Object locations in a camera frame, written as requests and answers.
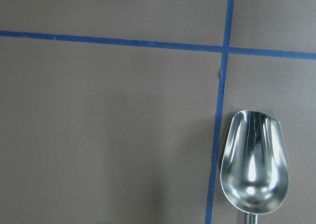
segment scoop handle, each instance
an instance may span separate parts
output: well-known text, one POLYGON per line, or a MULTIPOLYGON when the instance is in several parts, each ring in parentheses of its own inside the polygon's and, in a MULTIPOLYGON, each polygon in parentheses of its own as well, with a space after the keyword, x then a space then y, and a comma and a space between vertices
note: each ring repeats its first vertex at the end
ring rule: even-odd
POLYGON ((258 215, 246 213, 245 224, 258 224, 258 215))

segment blue painter's tape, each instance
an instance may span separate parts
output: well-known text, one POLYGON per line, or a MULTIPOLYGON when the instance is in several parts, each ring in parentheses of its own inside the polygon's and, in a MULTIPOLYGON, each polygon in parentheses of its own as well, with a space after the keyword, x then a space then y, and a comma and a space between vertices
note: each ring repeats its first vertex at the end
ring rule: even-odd
POLYGON ((181 49, 181 50, 192 50, 192 51, 222 52, 221 46, 192 45, 192 44, 143 41, 143 40, 124 40, 124 39, 111 39, 111 38, 89 37, 89 36, 55 35, 55 34, 14 32, 14 31, 0 31, 0 36, 30 38, 30 39, 40 39, 40 40, 71 41, 71 42, 105 44, 105 45, 126 45, 126 46, 137 46, 137 47, 155 47, 155 48, 181 49))
POLYGON ((316 53, 231 47, 229 53, 316 60, 316 53))
POLYGON ((227 64, 228 64, 229 44, 230 44, 231 31, 232 31, 233 9, 234 9, 234 0, 227 0, 225 30, 224 30, 224 39, 223 39, 223 52, 222 52, 222 61, 221 61, 221 78, 219 80, 218 91, 217 91, 215 128, 214 128, 213 148, 212 148, 212 167, 211 167, 211 174, 209 177, 209 184, 208 184, 205 224, 210 224, 212 221, 215 180, 216 180, 216 171, 217 171, 217 162, 218 162, 218 150, 219 150, 219 144, 220 144, 220 133, 221 133, 223 103, 224 103, 224 93, 225 93, 226 71, 227 71, 227 64))

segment metal scoop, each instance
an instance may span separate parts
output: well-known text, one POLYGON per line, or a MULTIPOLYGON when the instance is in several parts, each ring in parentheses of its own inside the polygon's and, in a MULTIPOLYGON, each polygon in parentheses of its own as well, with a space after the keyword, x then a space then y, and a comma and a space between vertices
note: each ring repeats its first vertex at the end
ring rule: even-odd
POLYGON ((285 200, 289 175, 280 123, 264 113, 240 111, 232 120, 221 167, 227 199, 246 213, 246 224, 285 200))

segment blue tape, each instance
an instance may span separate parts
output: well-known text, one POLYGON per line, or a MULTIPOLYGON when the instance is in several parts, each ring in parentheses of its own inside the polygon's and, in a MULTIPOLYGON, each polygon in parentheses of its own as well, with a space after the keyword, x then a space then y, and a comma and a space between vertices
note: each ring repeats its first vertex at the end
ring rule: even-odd
POLYGON ((89 37, 89 36, 55 35, 55 34, 14 32, 14 31, 0 31, 0 36, 16 37, 16 38, 30 38, 30 39, 40 39, 40 40, 71 41, 71 42, 105 44, 105 45, 127 45, 127 46, 137 46, 137 47, 155 47, 155 48, 181 49, 181 50, 192 50, 192 51, 222 52, 221 46, 165 43, 165 42, 143 41, 143 40, 124 40, 124 39, 111 39, 111 38, 89 37))
POLYGON ((218 150, 219 150, 219 144, 220 144, 220 133, 221 133, 222 115, 223 115, 226 71, 227 71, 228 54, 229 54, 229 48, 230 48, 229 44, 230 44, 231 31, 232 31, 233 9, 234 9, 234 0, 227 0, 225 30, 224 30, 224 39, 223 39, 223 52, 222 52, 222 61, 221 61, 221 78, 219 80, 218 91, 217 91, 215 128, 214 128, 213 148, 212 148, 212 167, 211 167, 211 174, 209 177, 209 184, 208 184, 205 224, 210 224, 212 221, 215 180, 216 180, 216 171, 217 171, 217 162, 218 162, 218 150))
POLYGON ((229 53, 316 60, 316 53, 231 47, 229 53))

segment gray surface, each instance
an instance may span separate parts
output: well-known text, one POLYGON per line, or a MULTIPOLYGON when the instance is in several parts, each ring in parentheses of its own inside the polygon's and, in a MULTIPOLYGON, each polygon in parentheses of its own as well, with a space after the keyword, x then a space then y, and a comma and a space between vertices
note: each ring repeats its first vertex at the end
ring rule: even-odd
POLYGON ((235 0, 231 46, 316 52, 316 0, 235 0))
POLYGON ((222 45, 227 0, 1 0, 0 30, 222 45))
MULTIPOLYGON (((315 77, 315 61, 230 55, 219 164, 231 119, 243 109, 279 120, 287 153, 287 199, 275 212, 260 216, 260 223, 315 222, 315 77)), ((217 174, 212 223, 243 224, 243 214, 226 200, 217 174)))
POLYGON ((0 40, 0 223, 203 223, 218 53, 0 40))

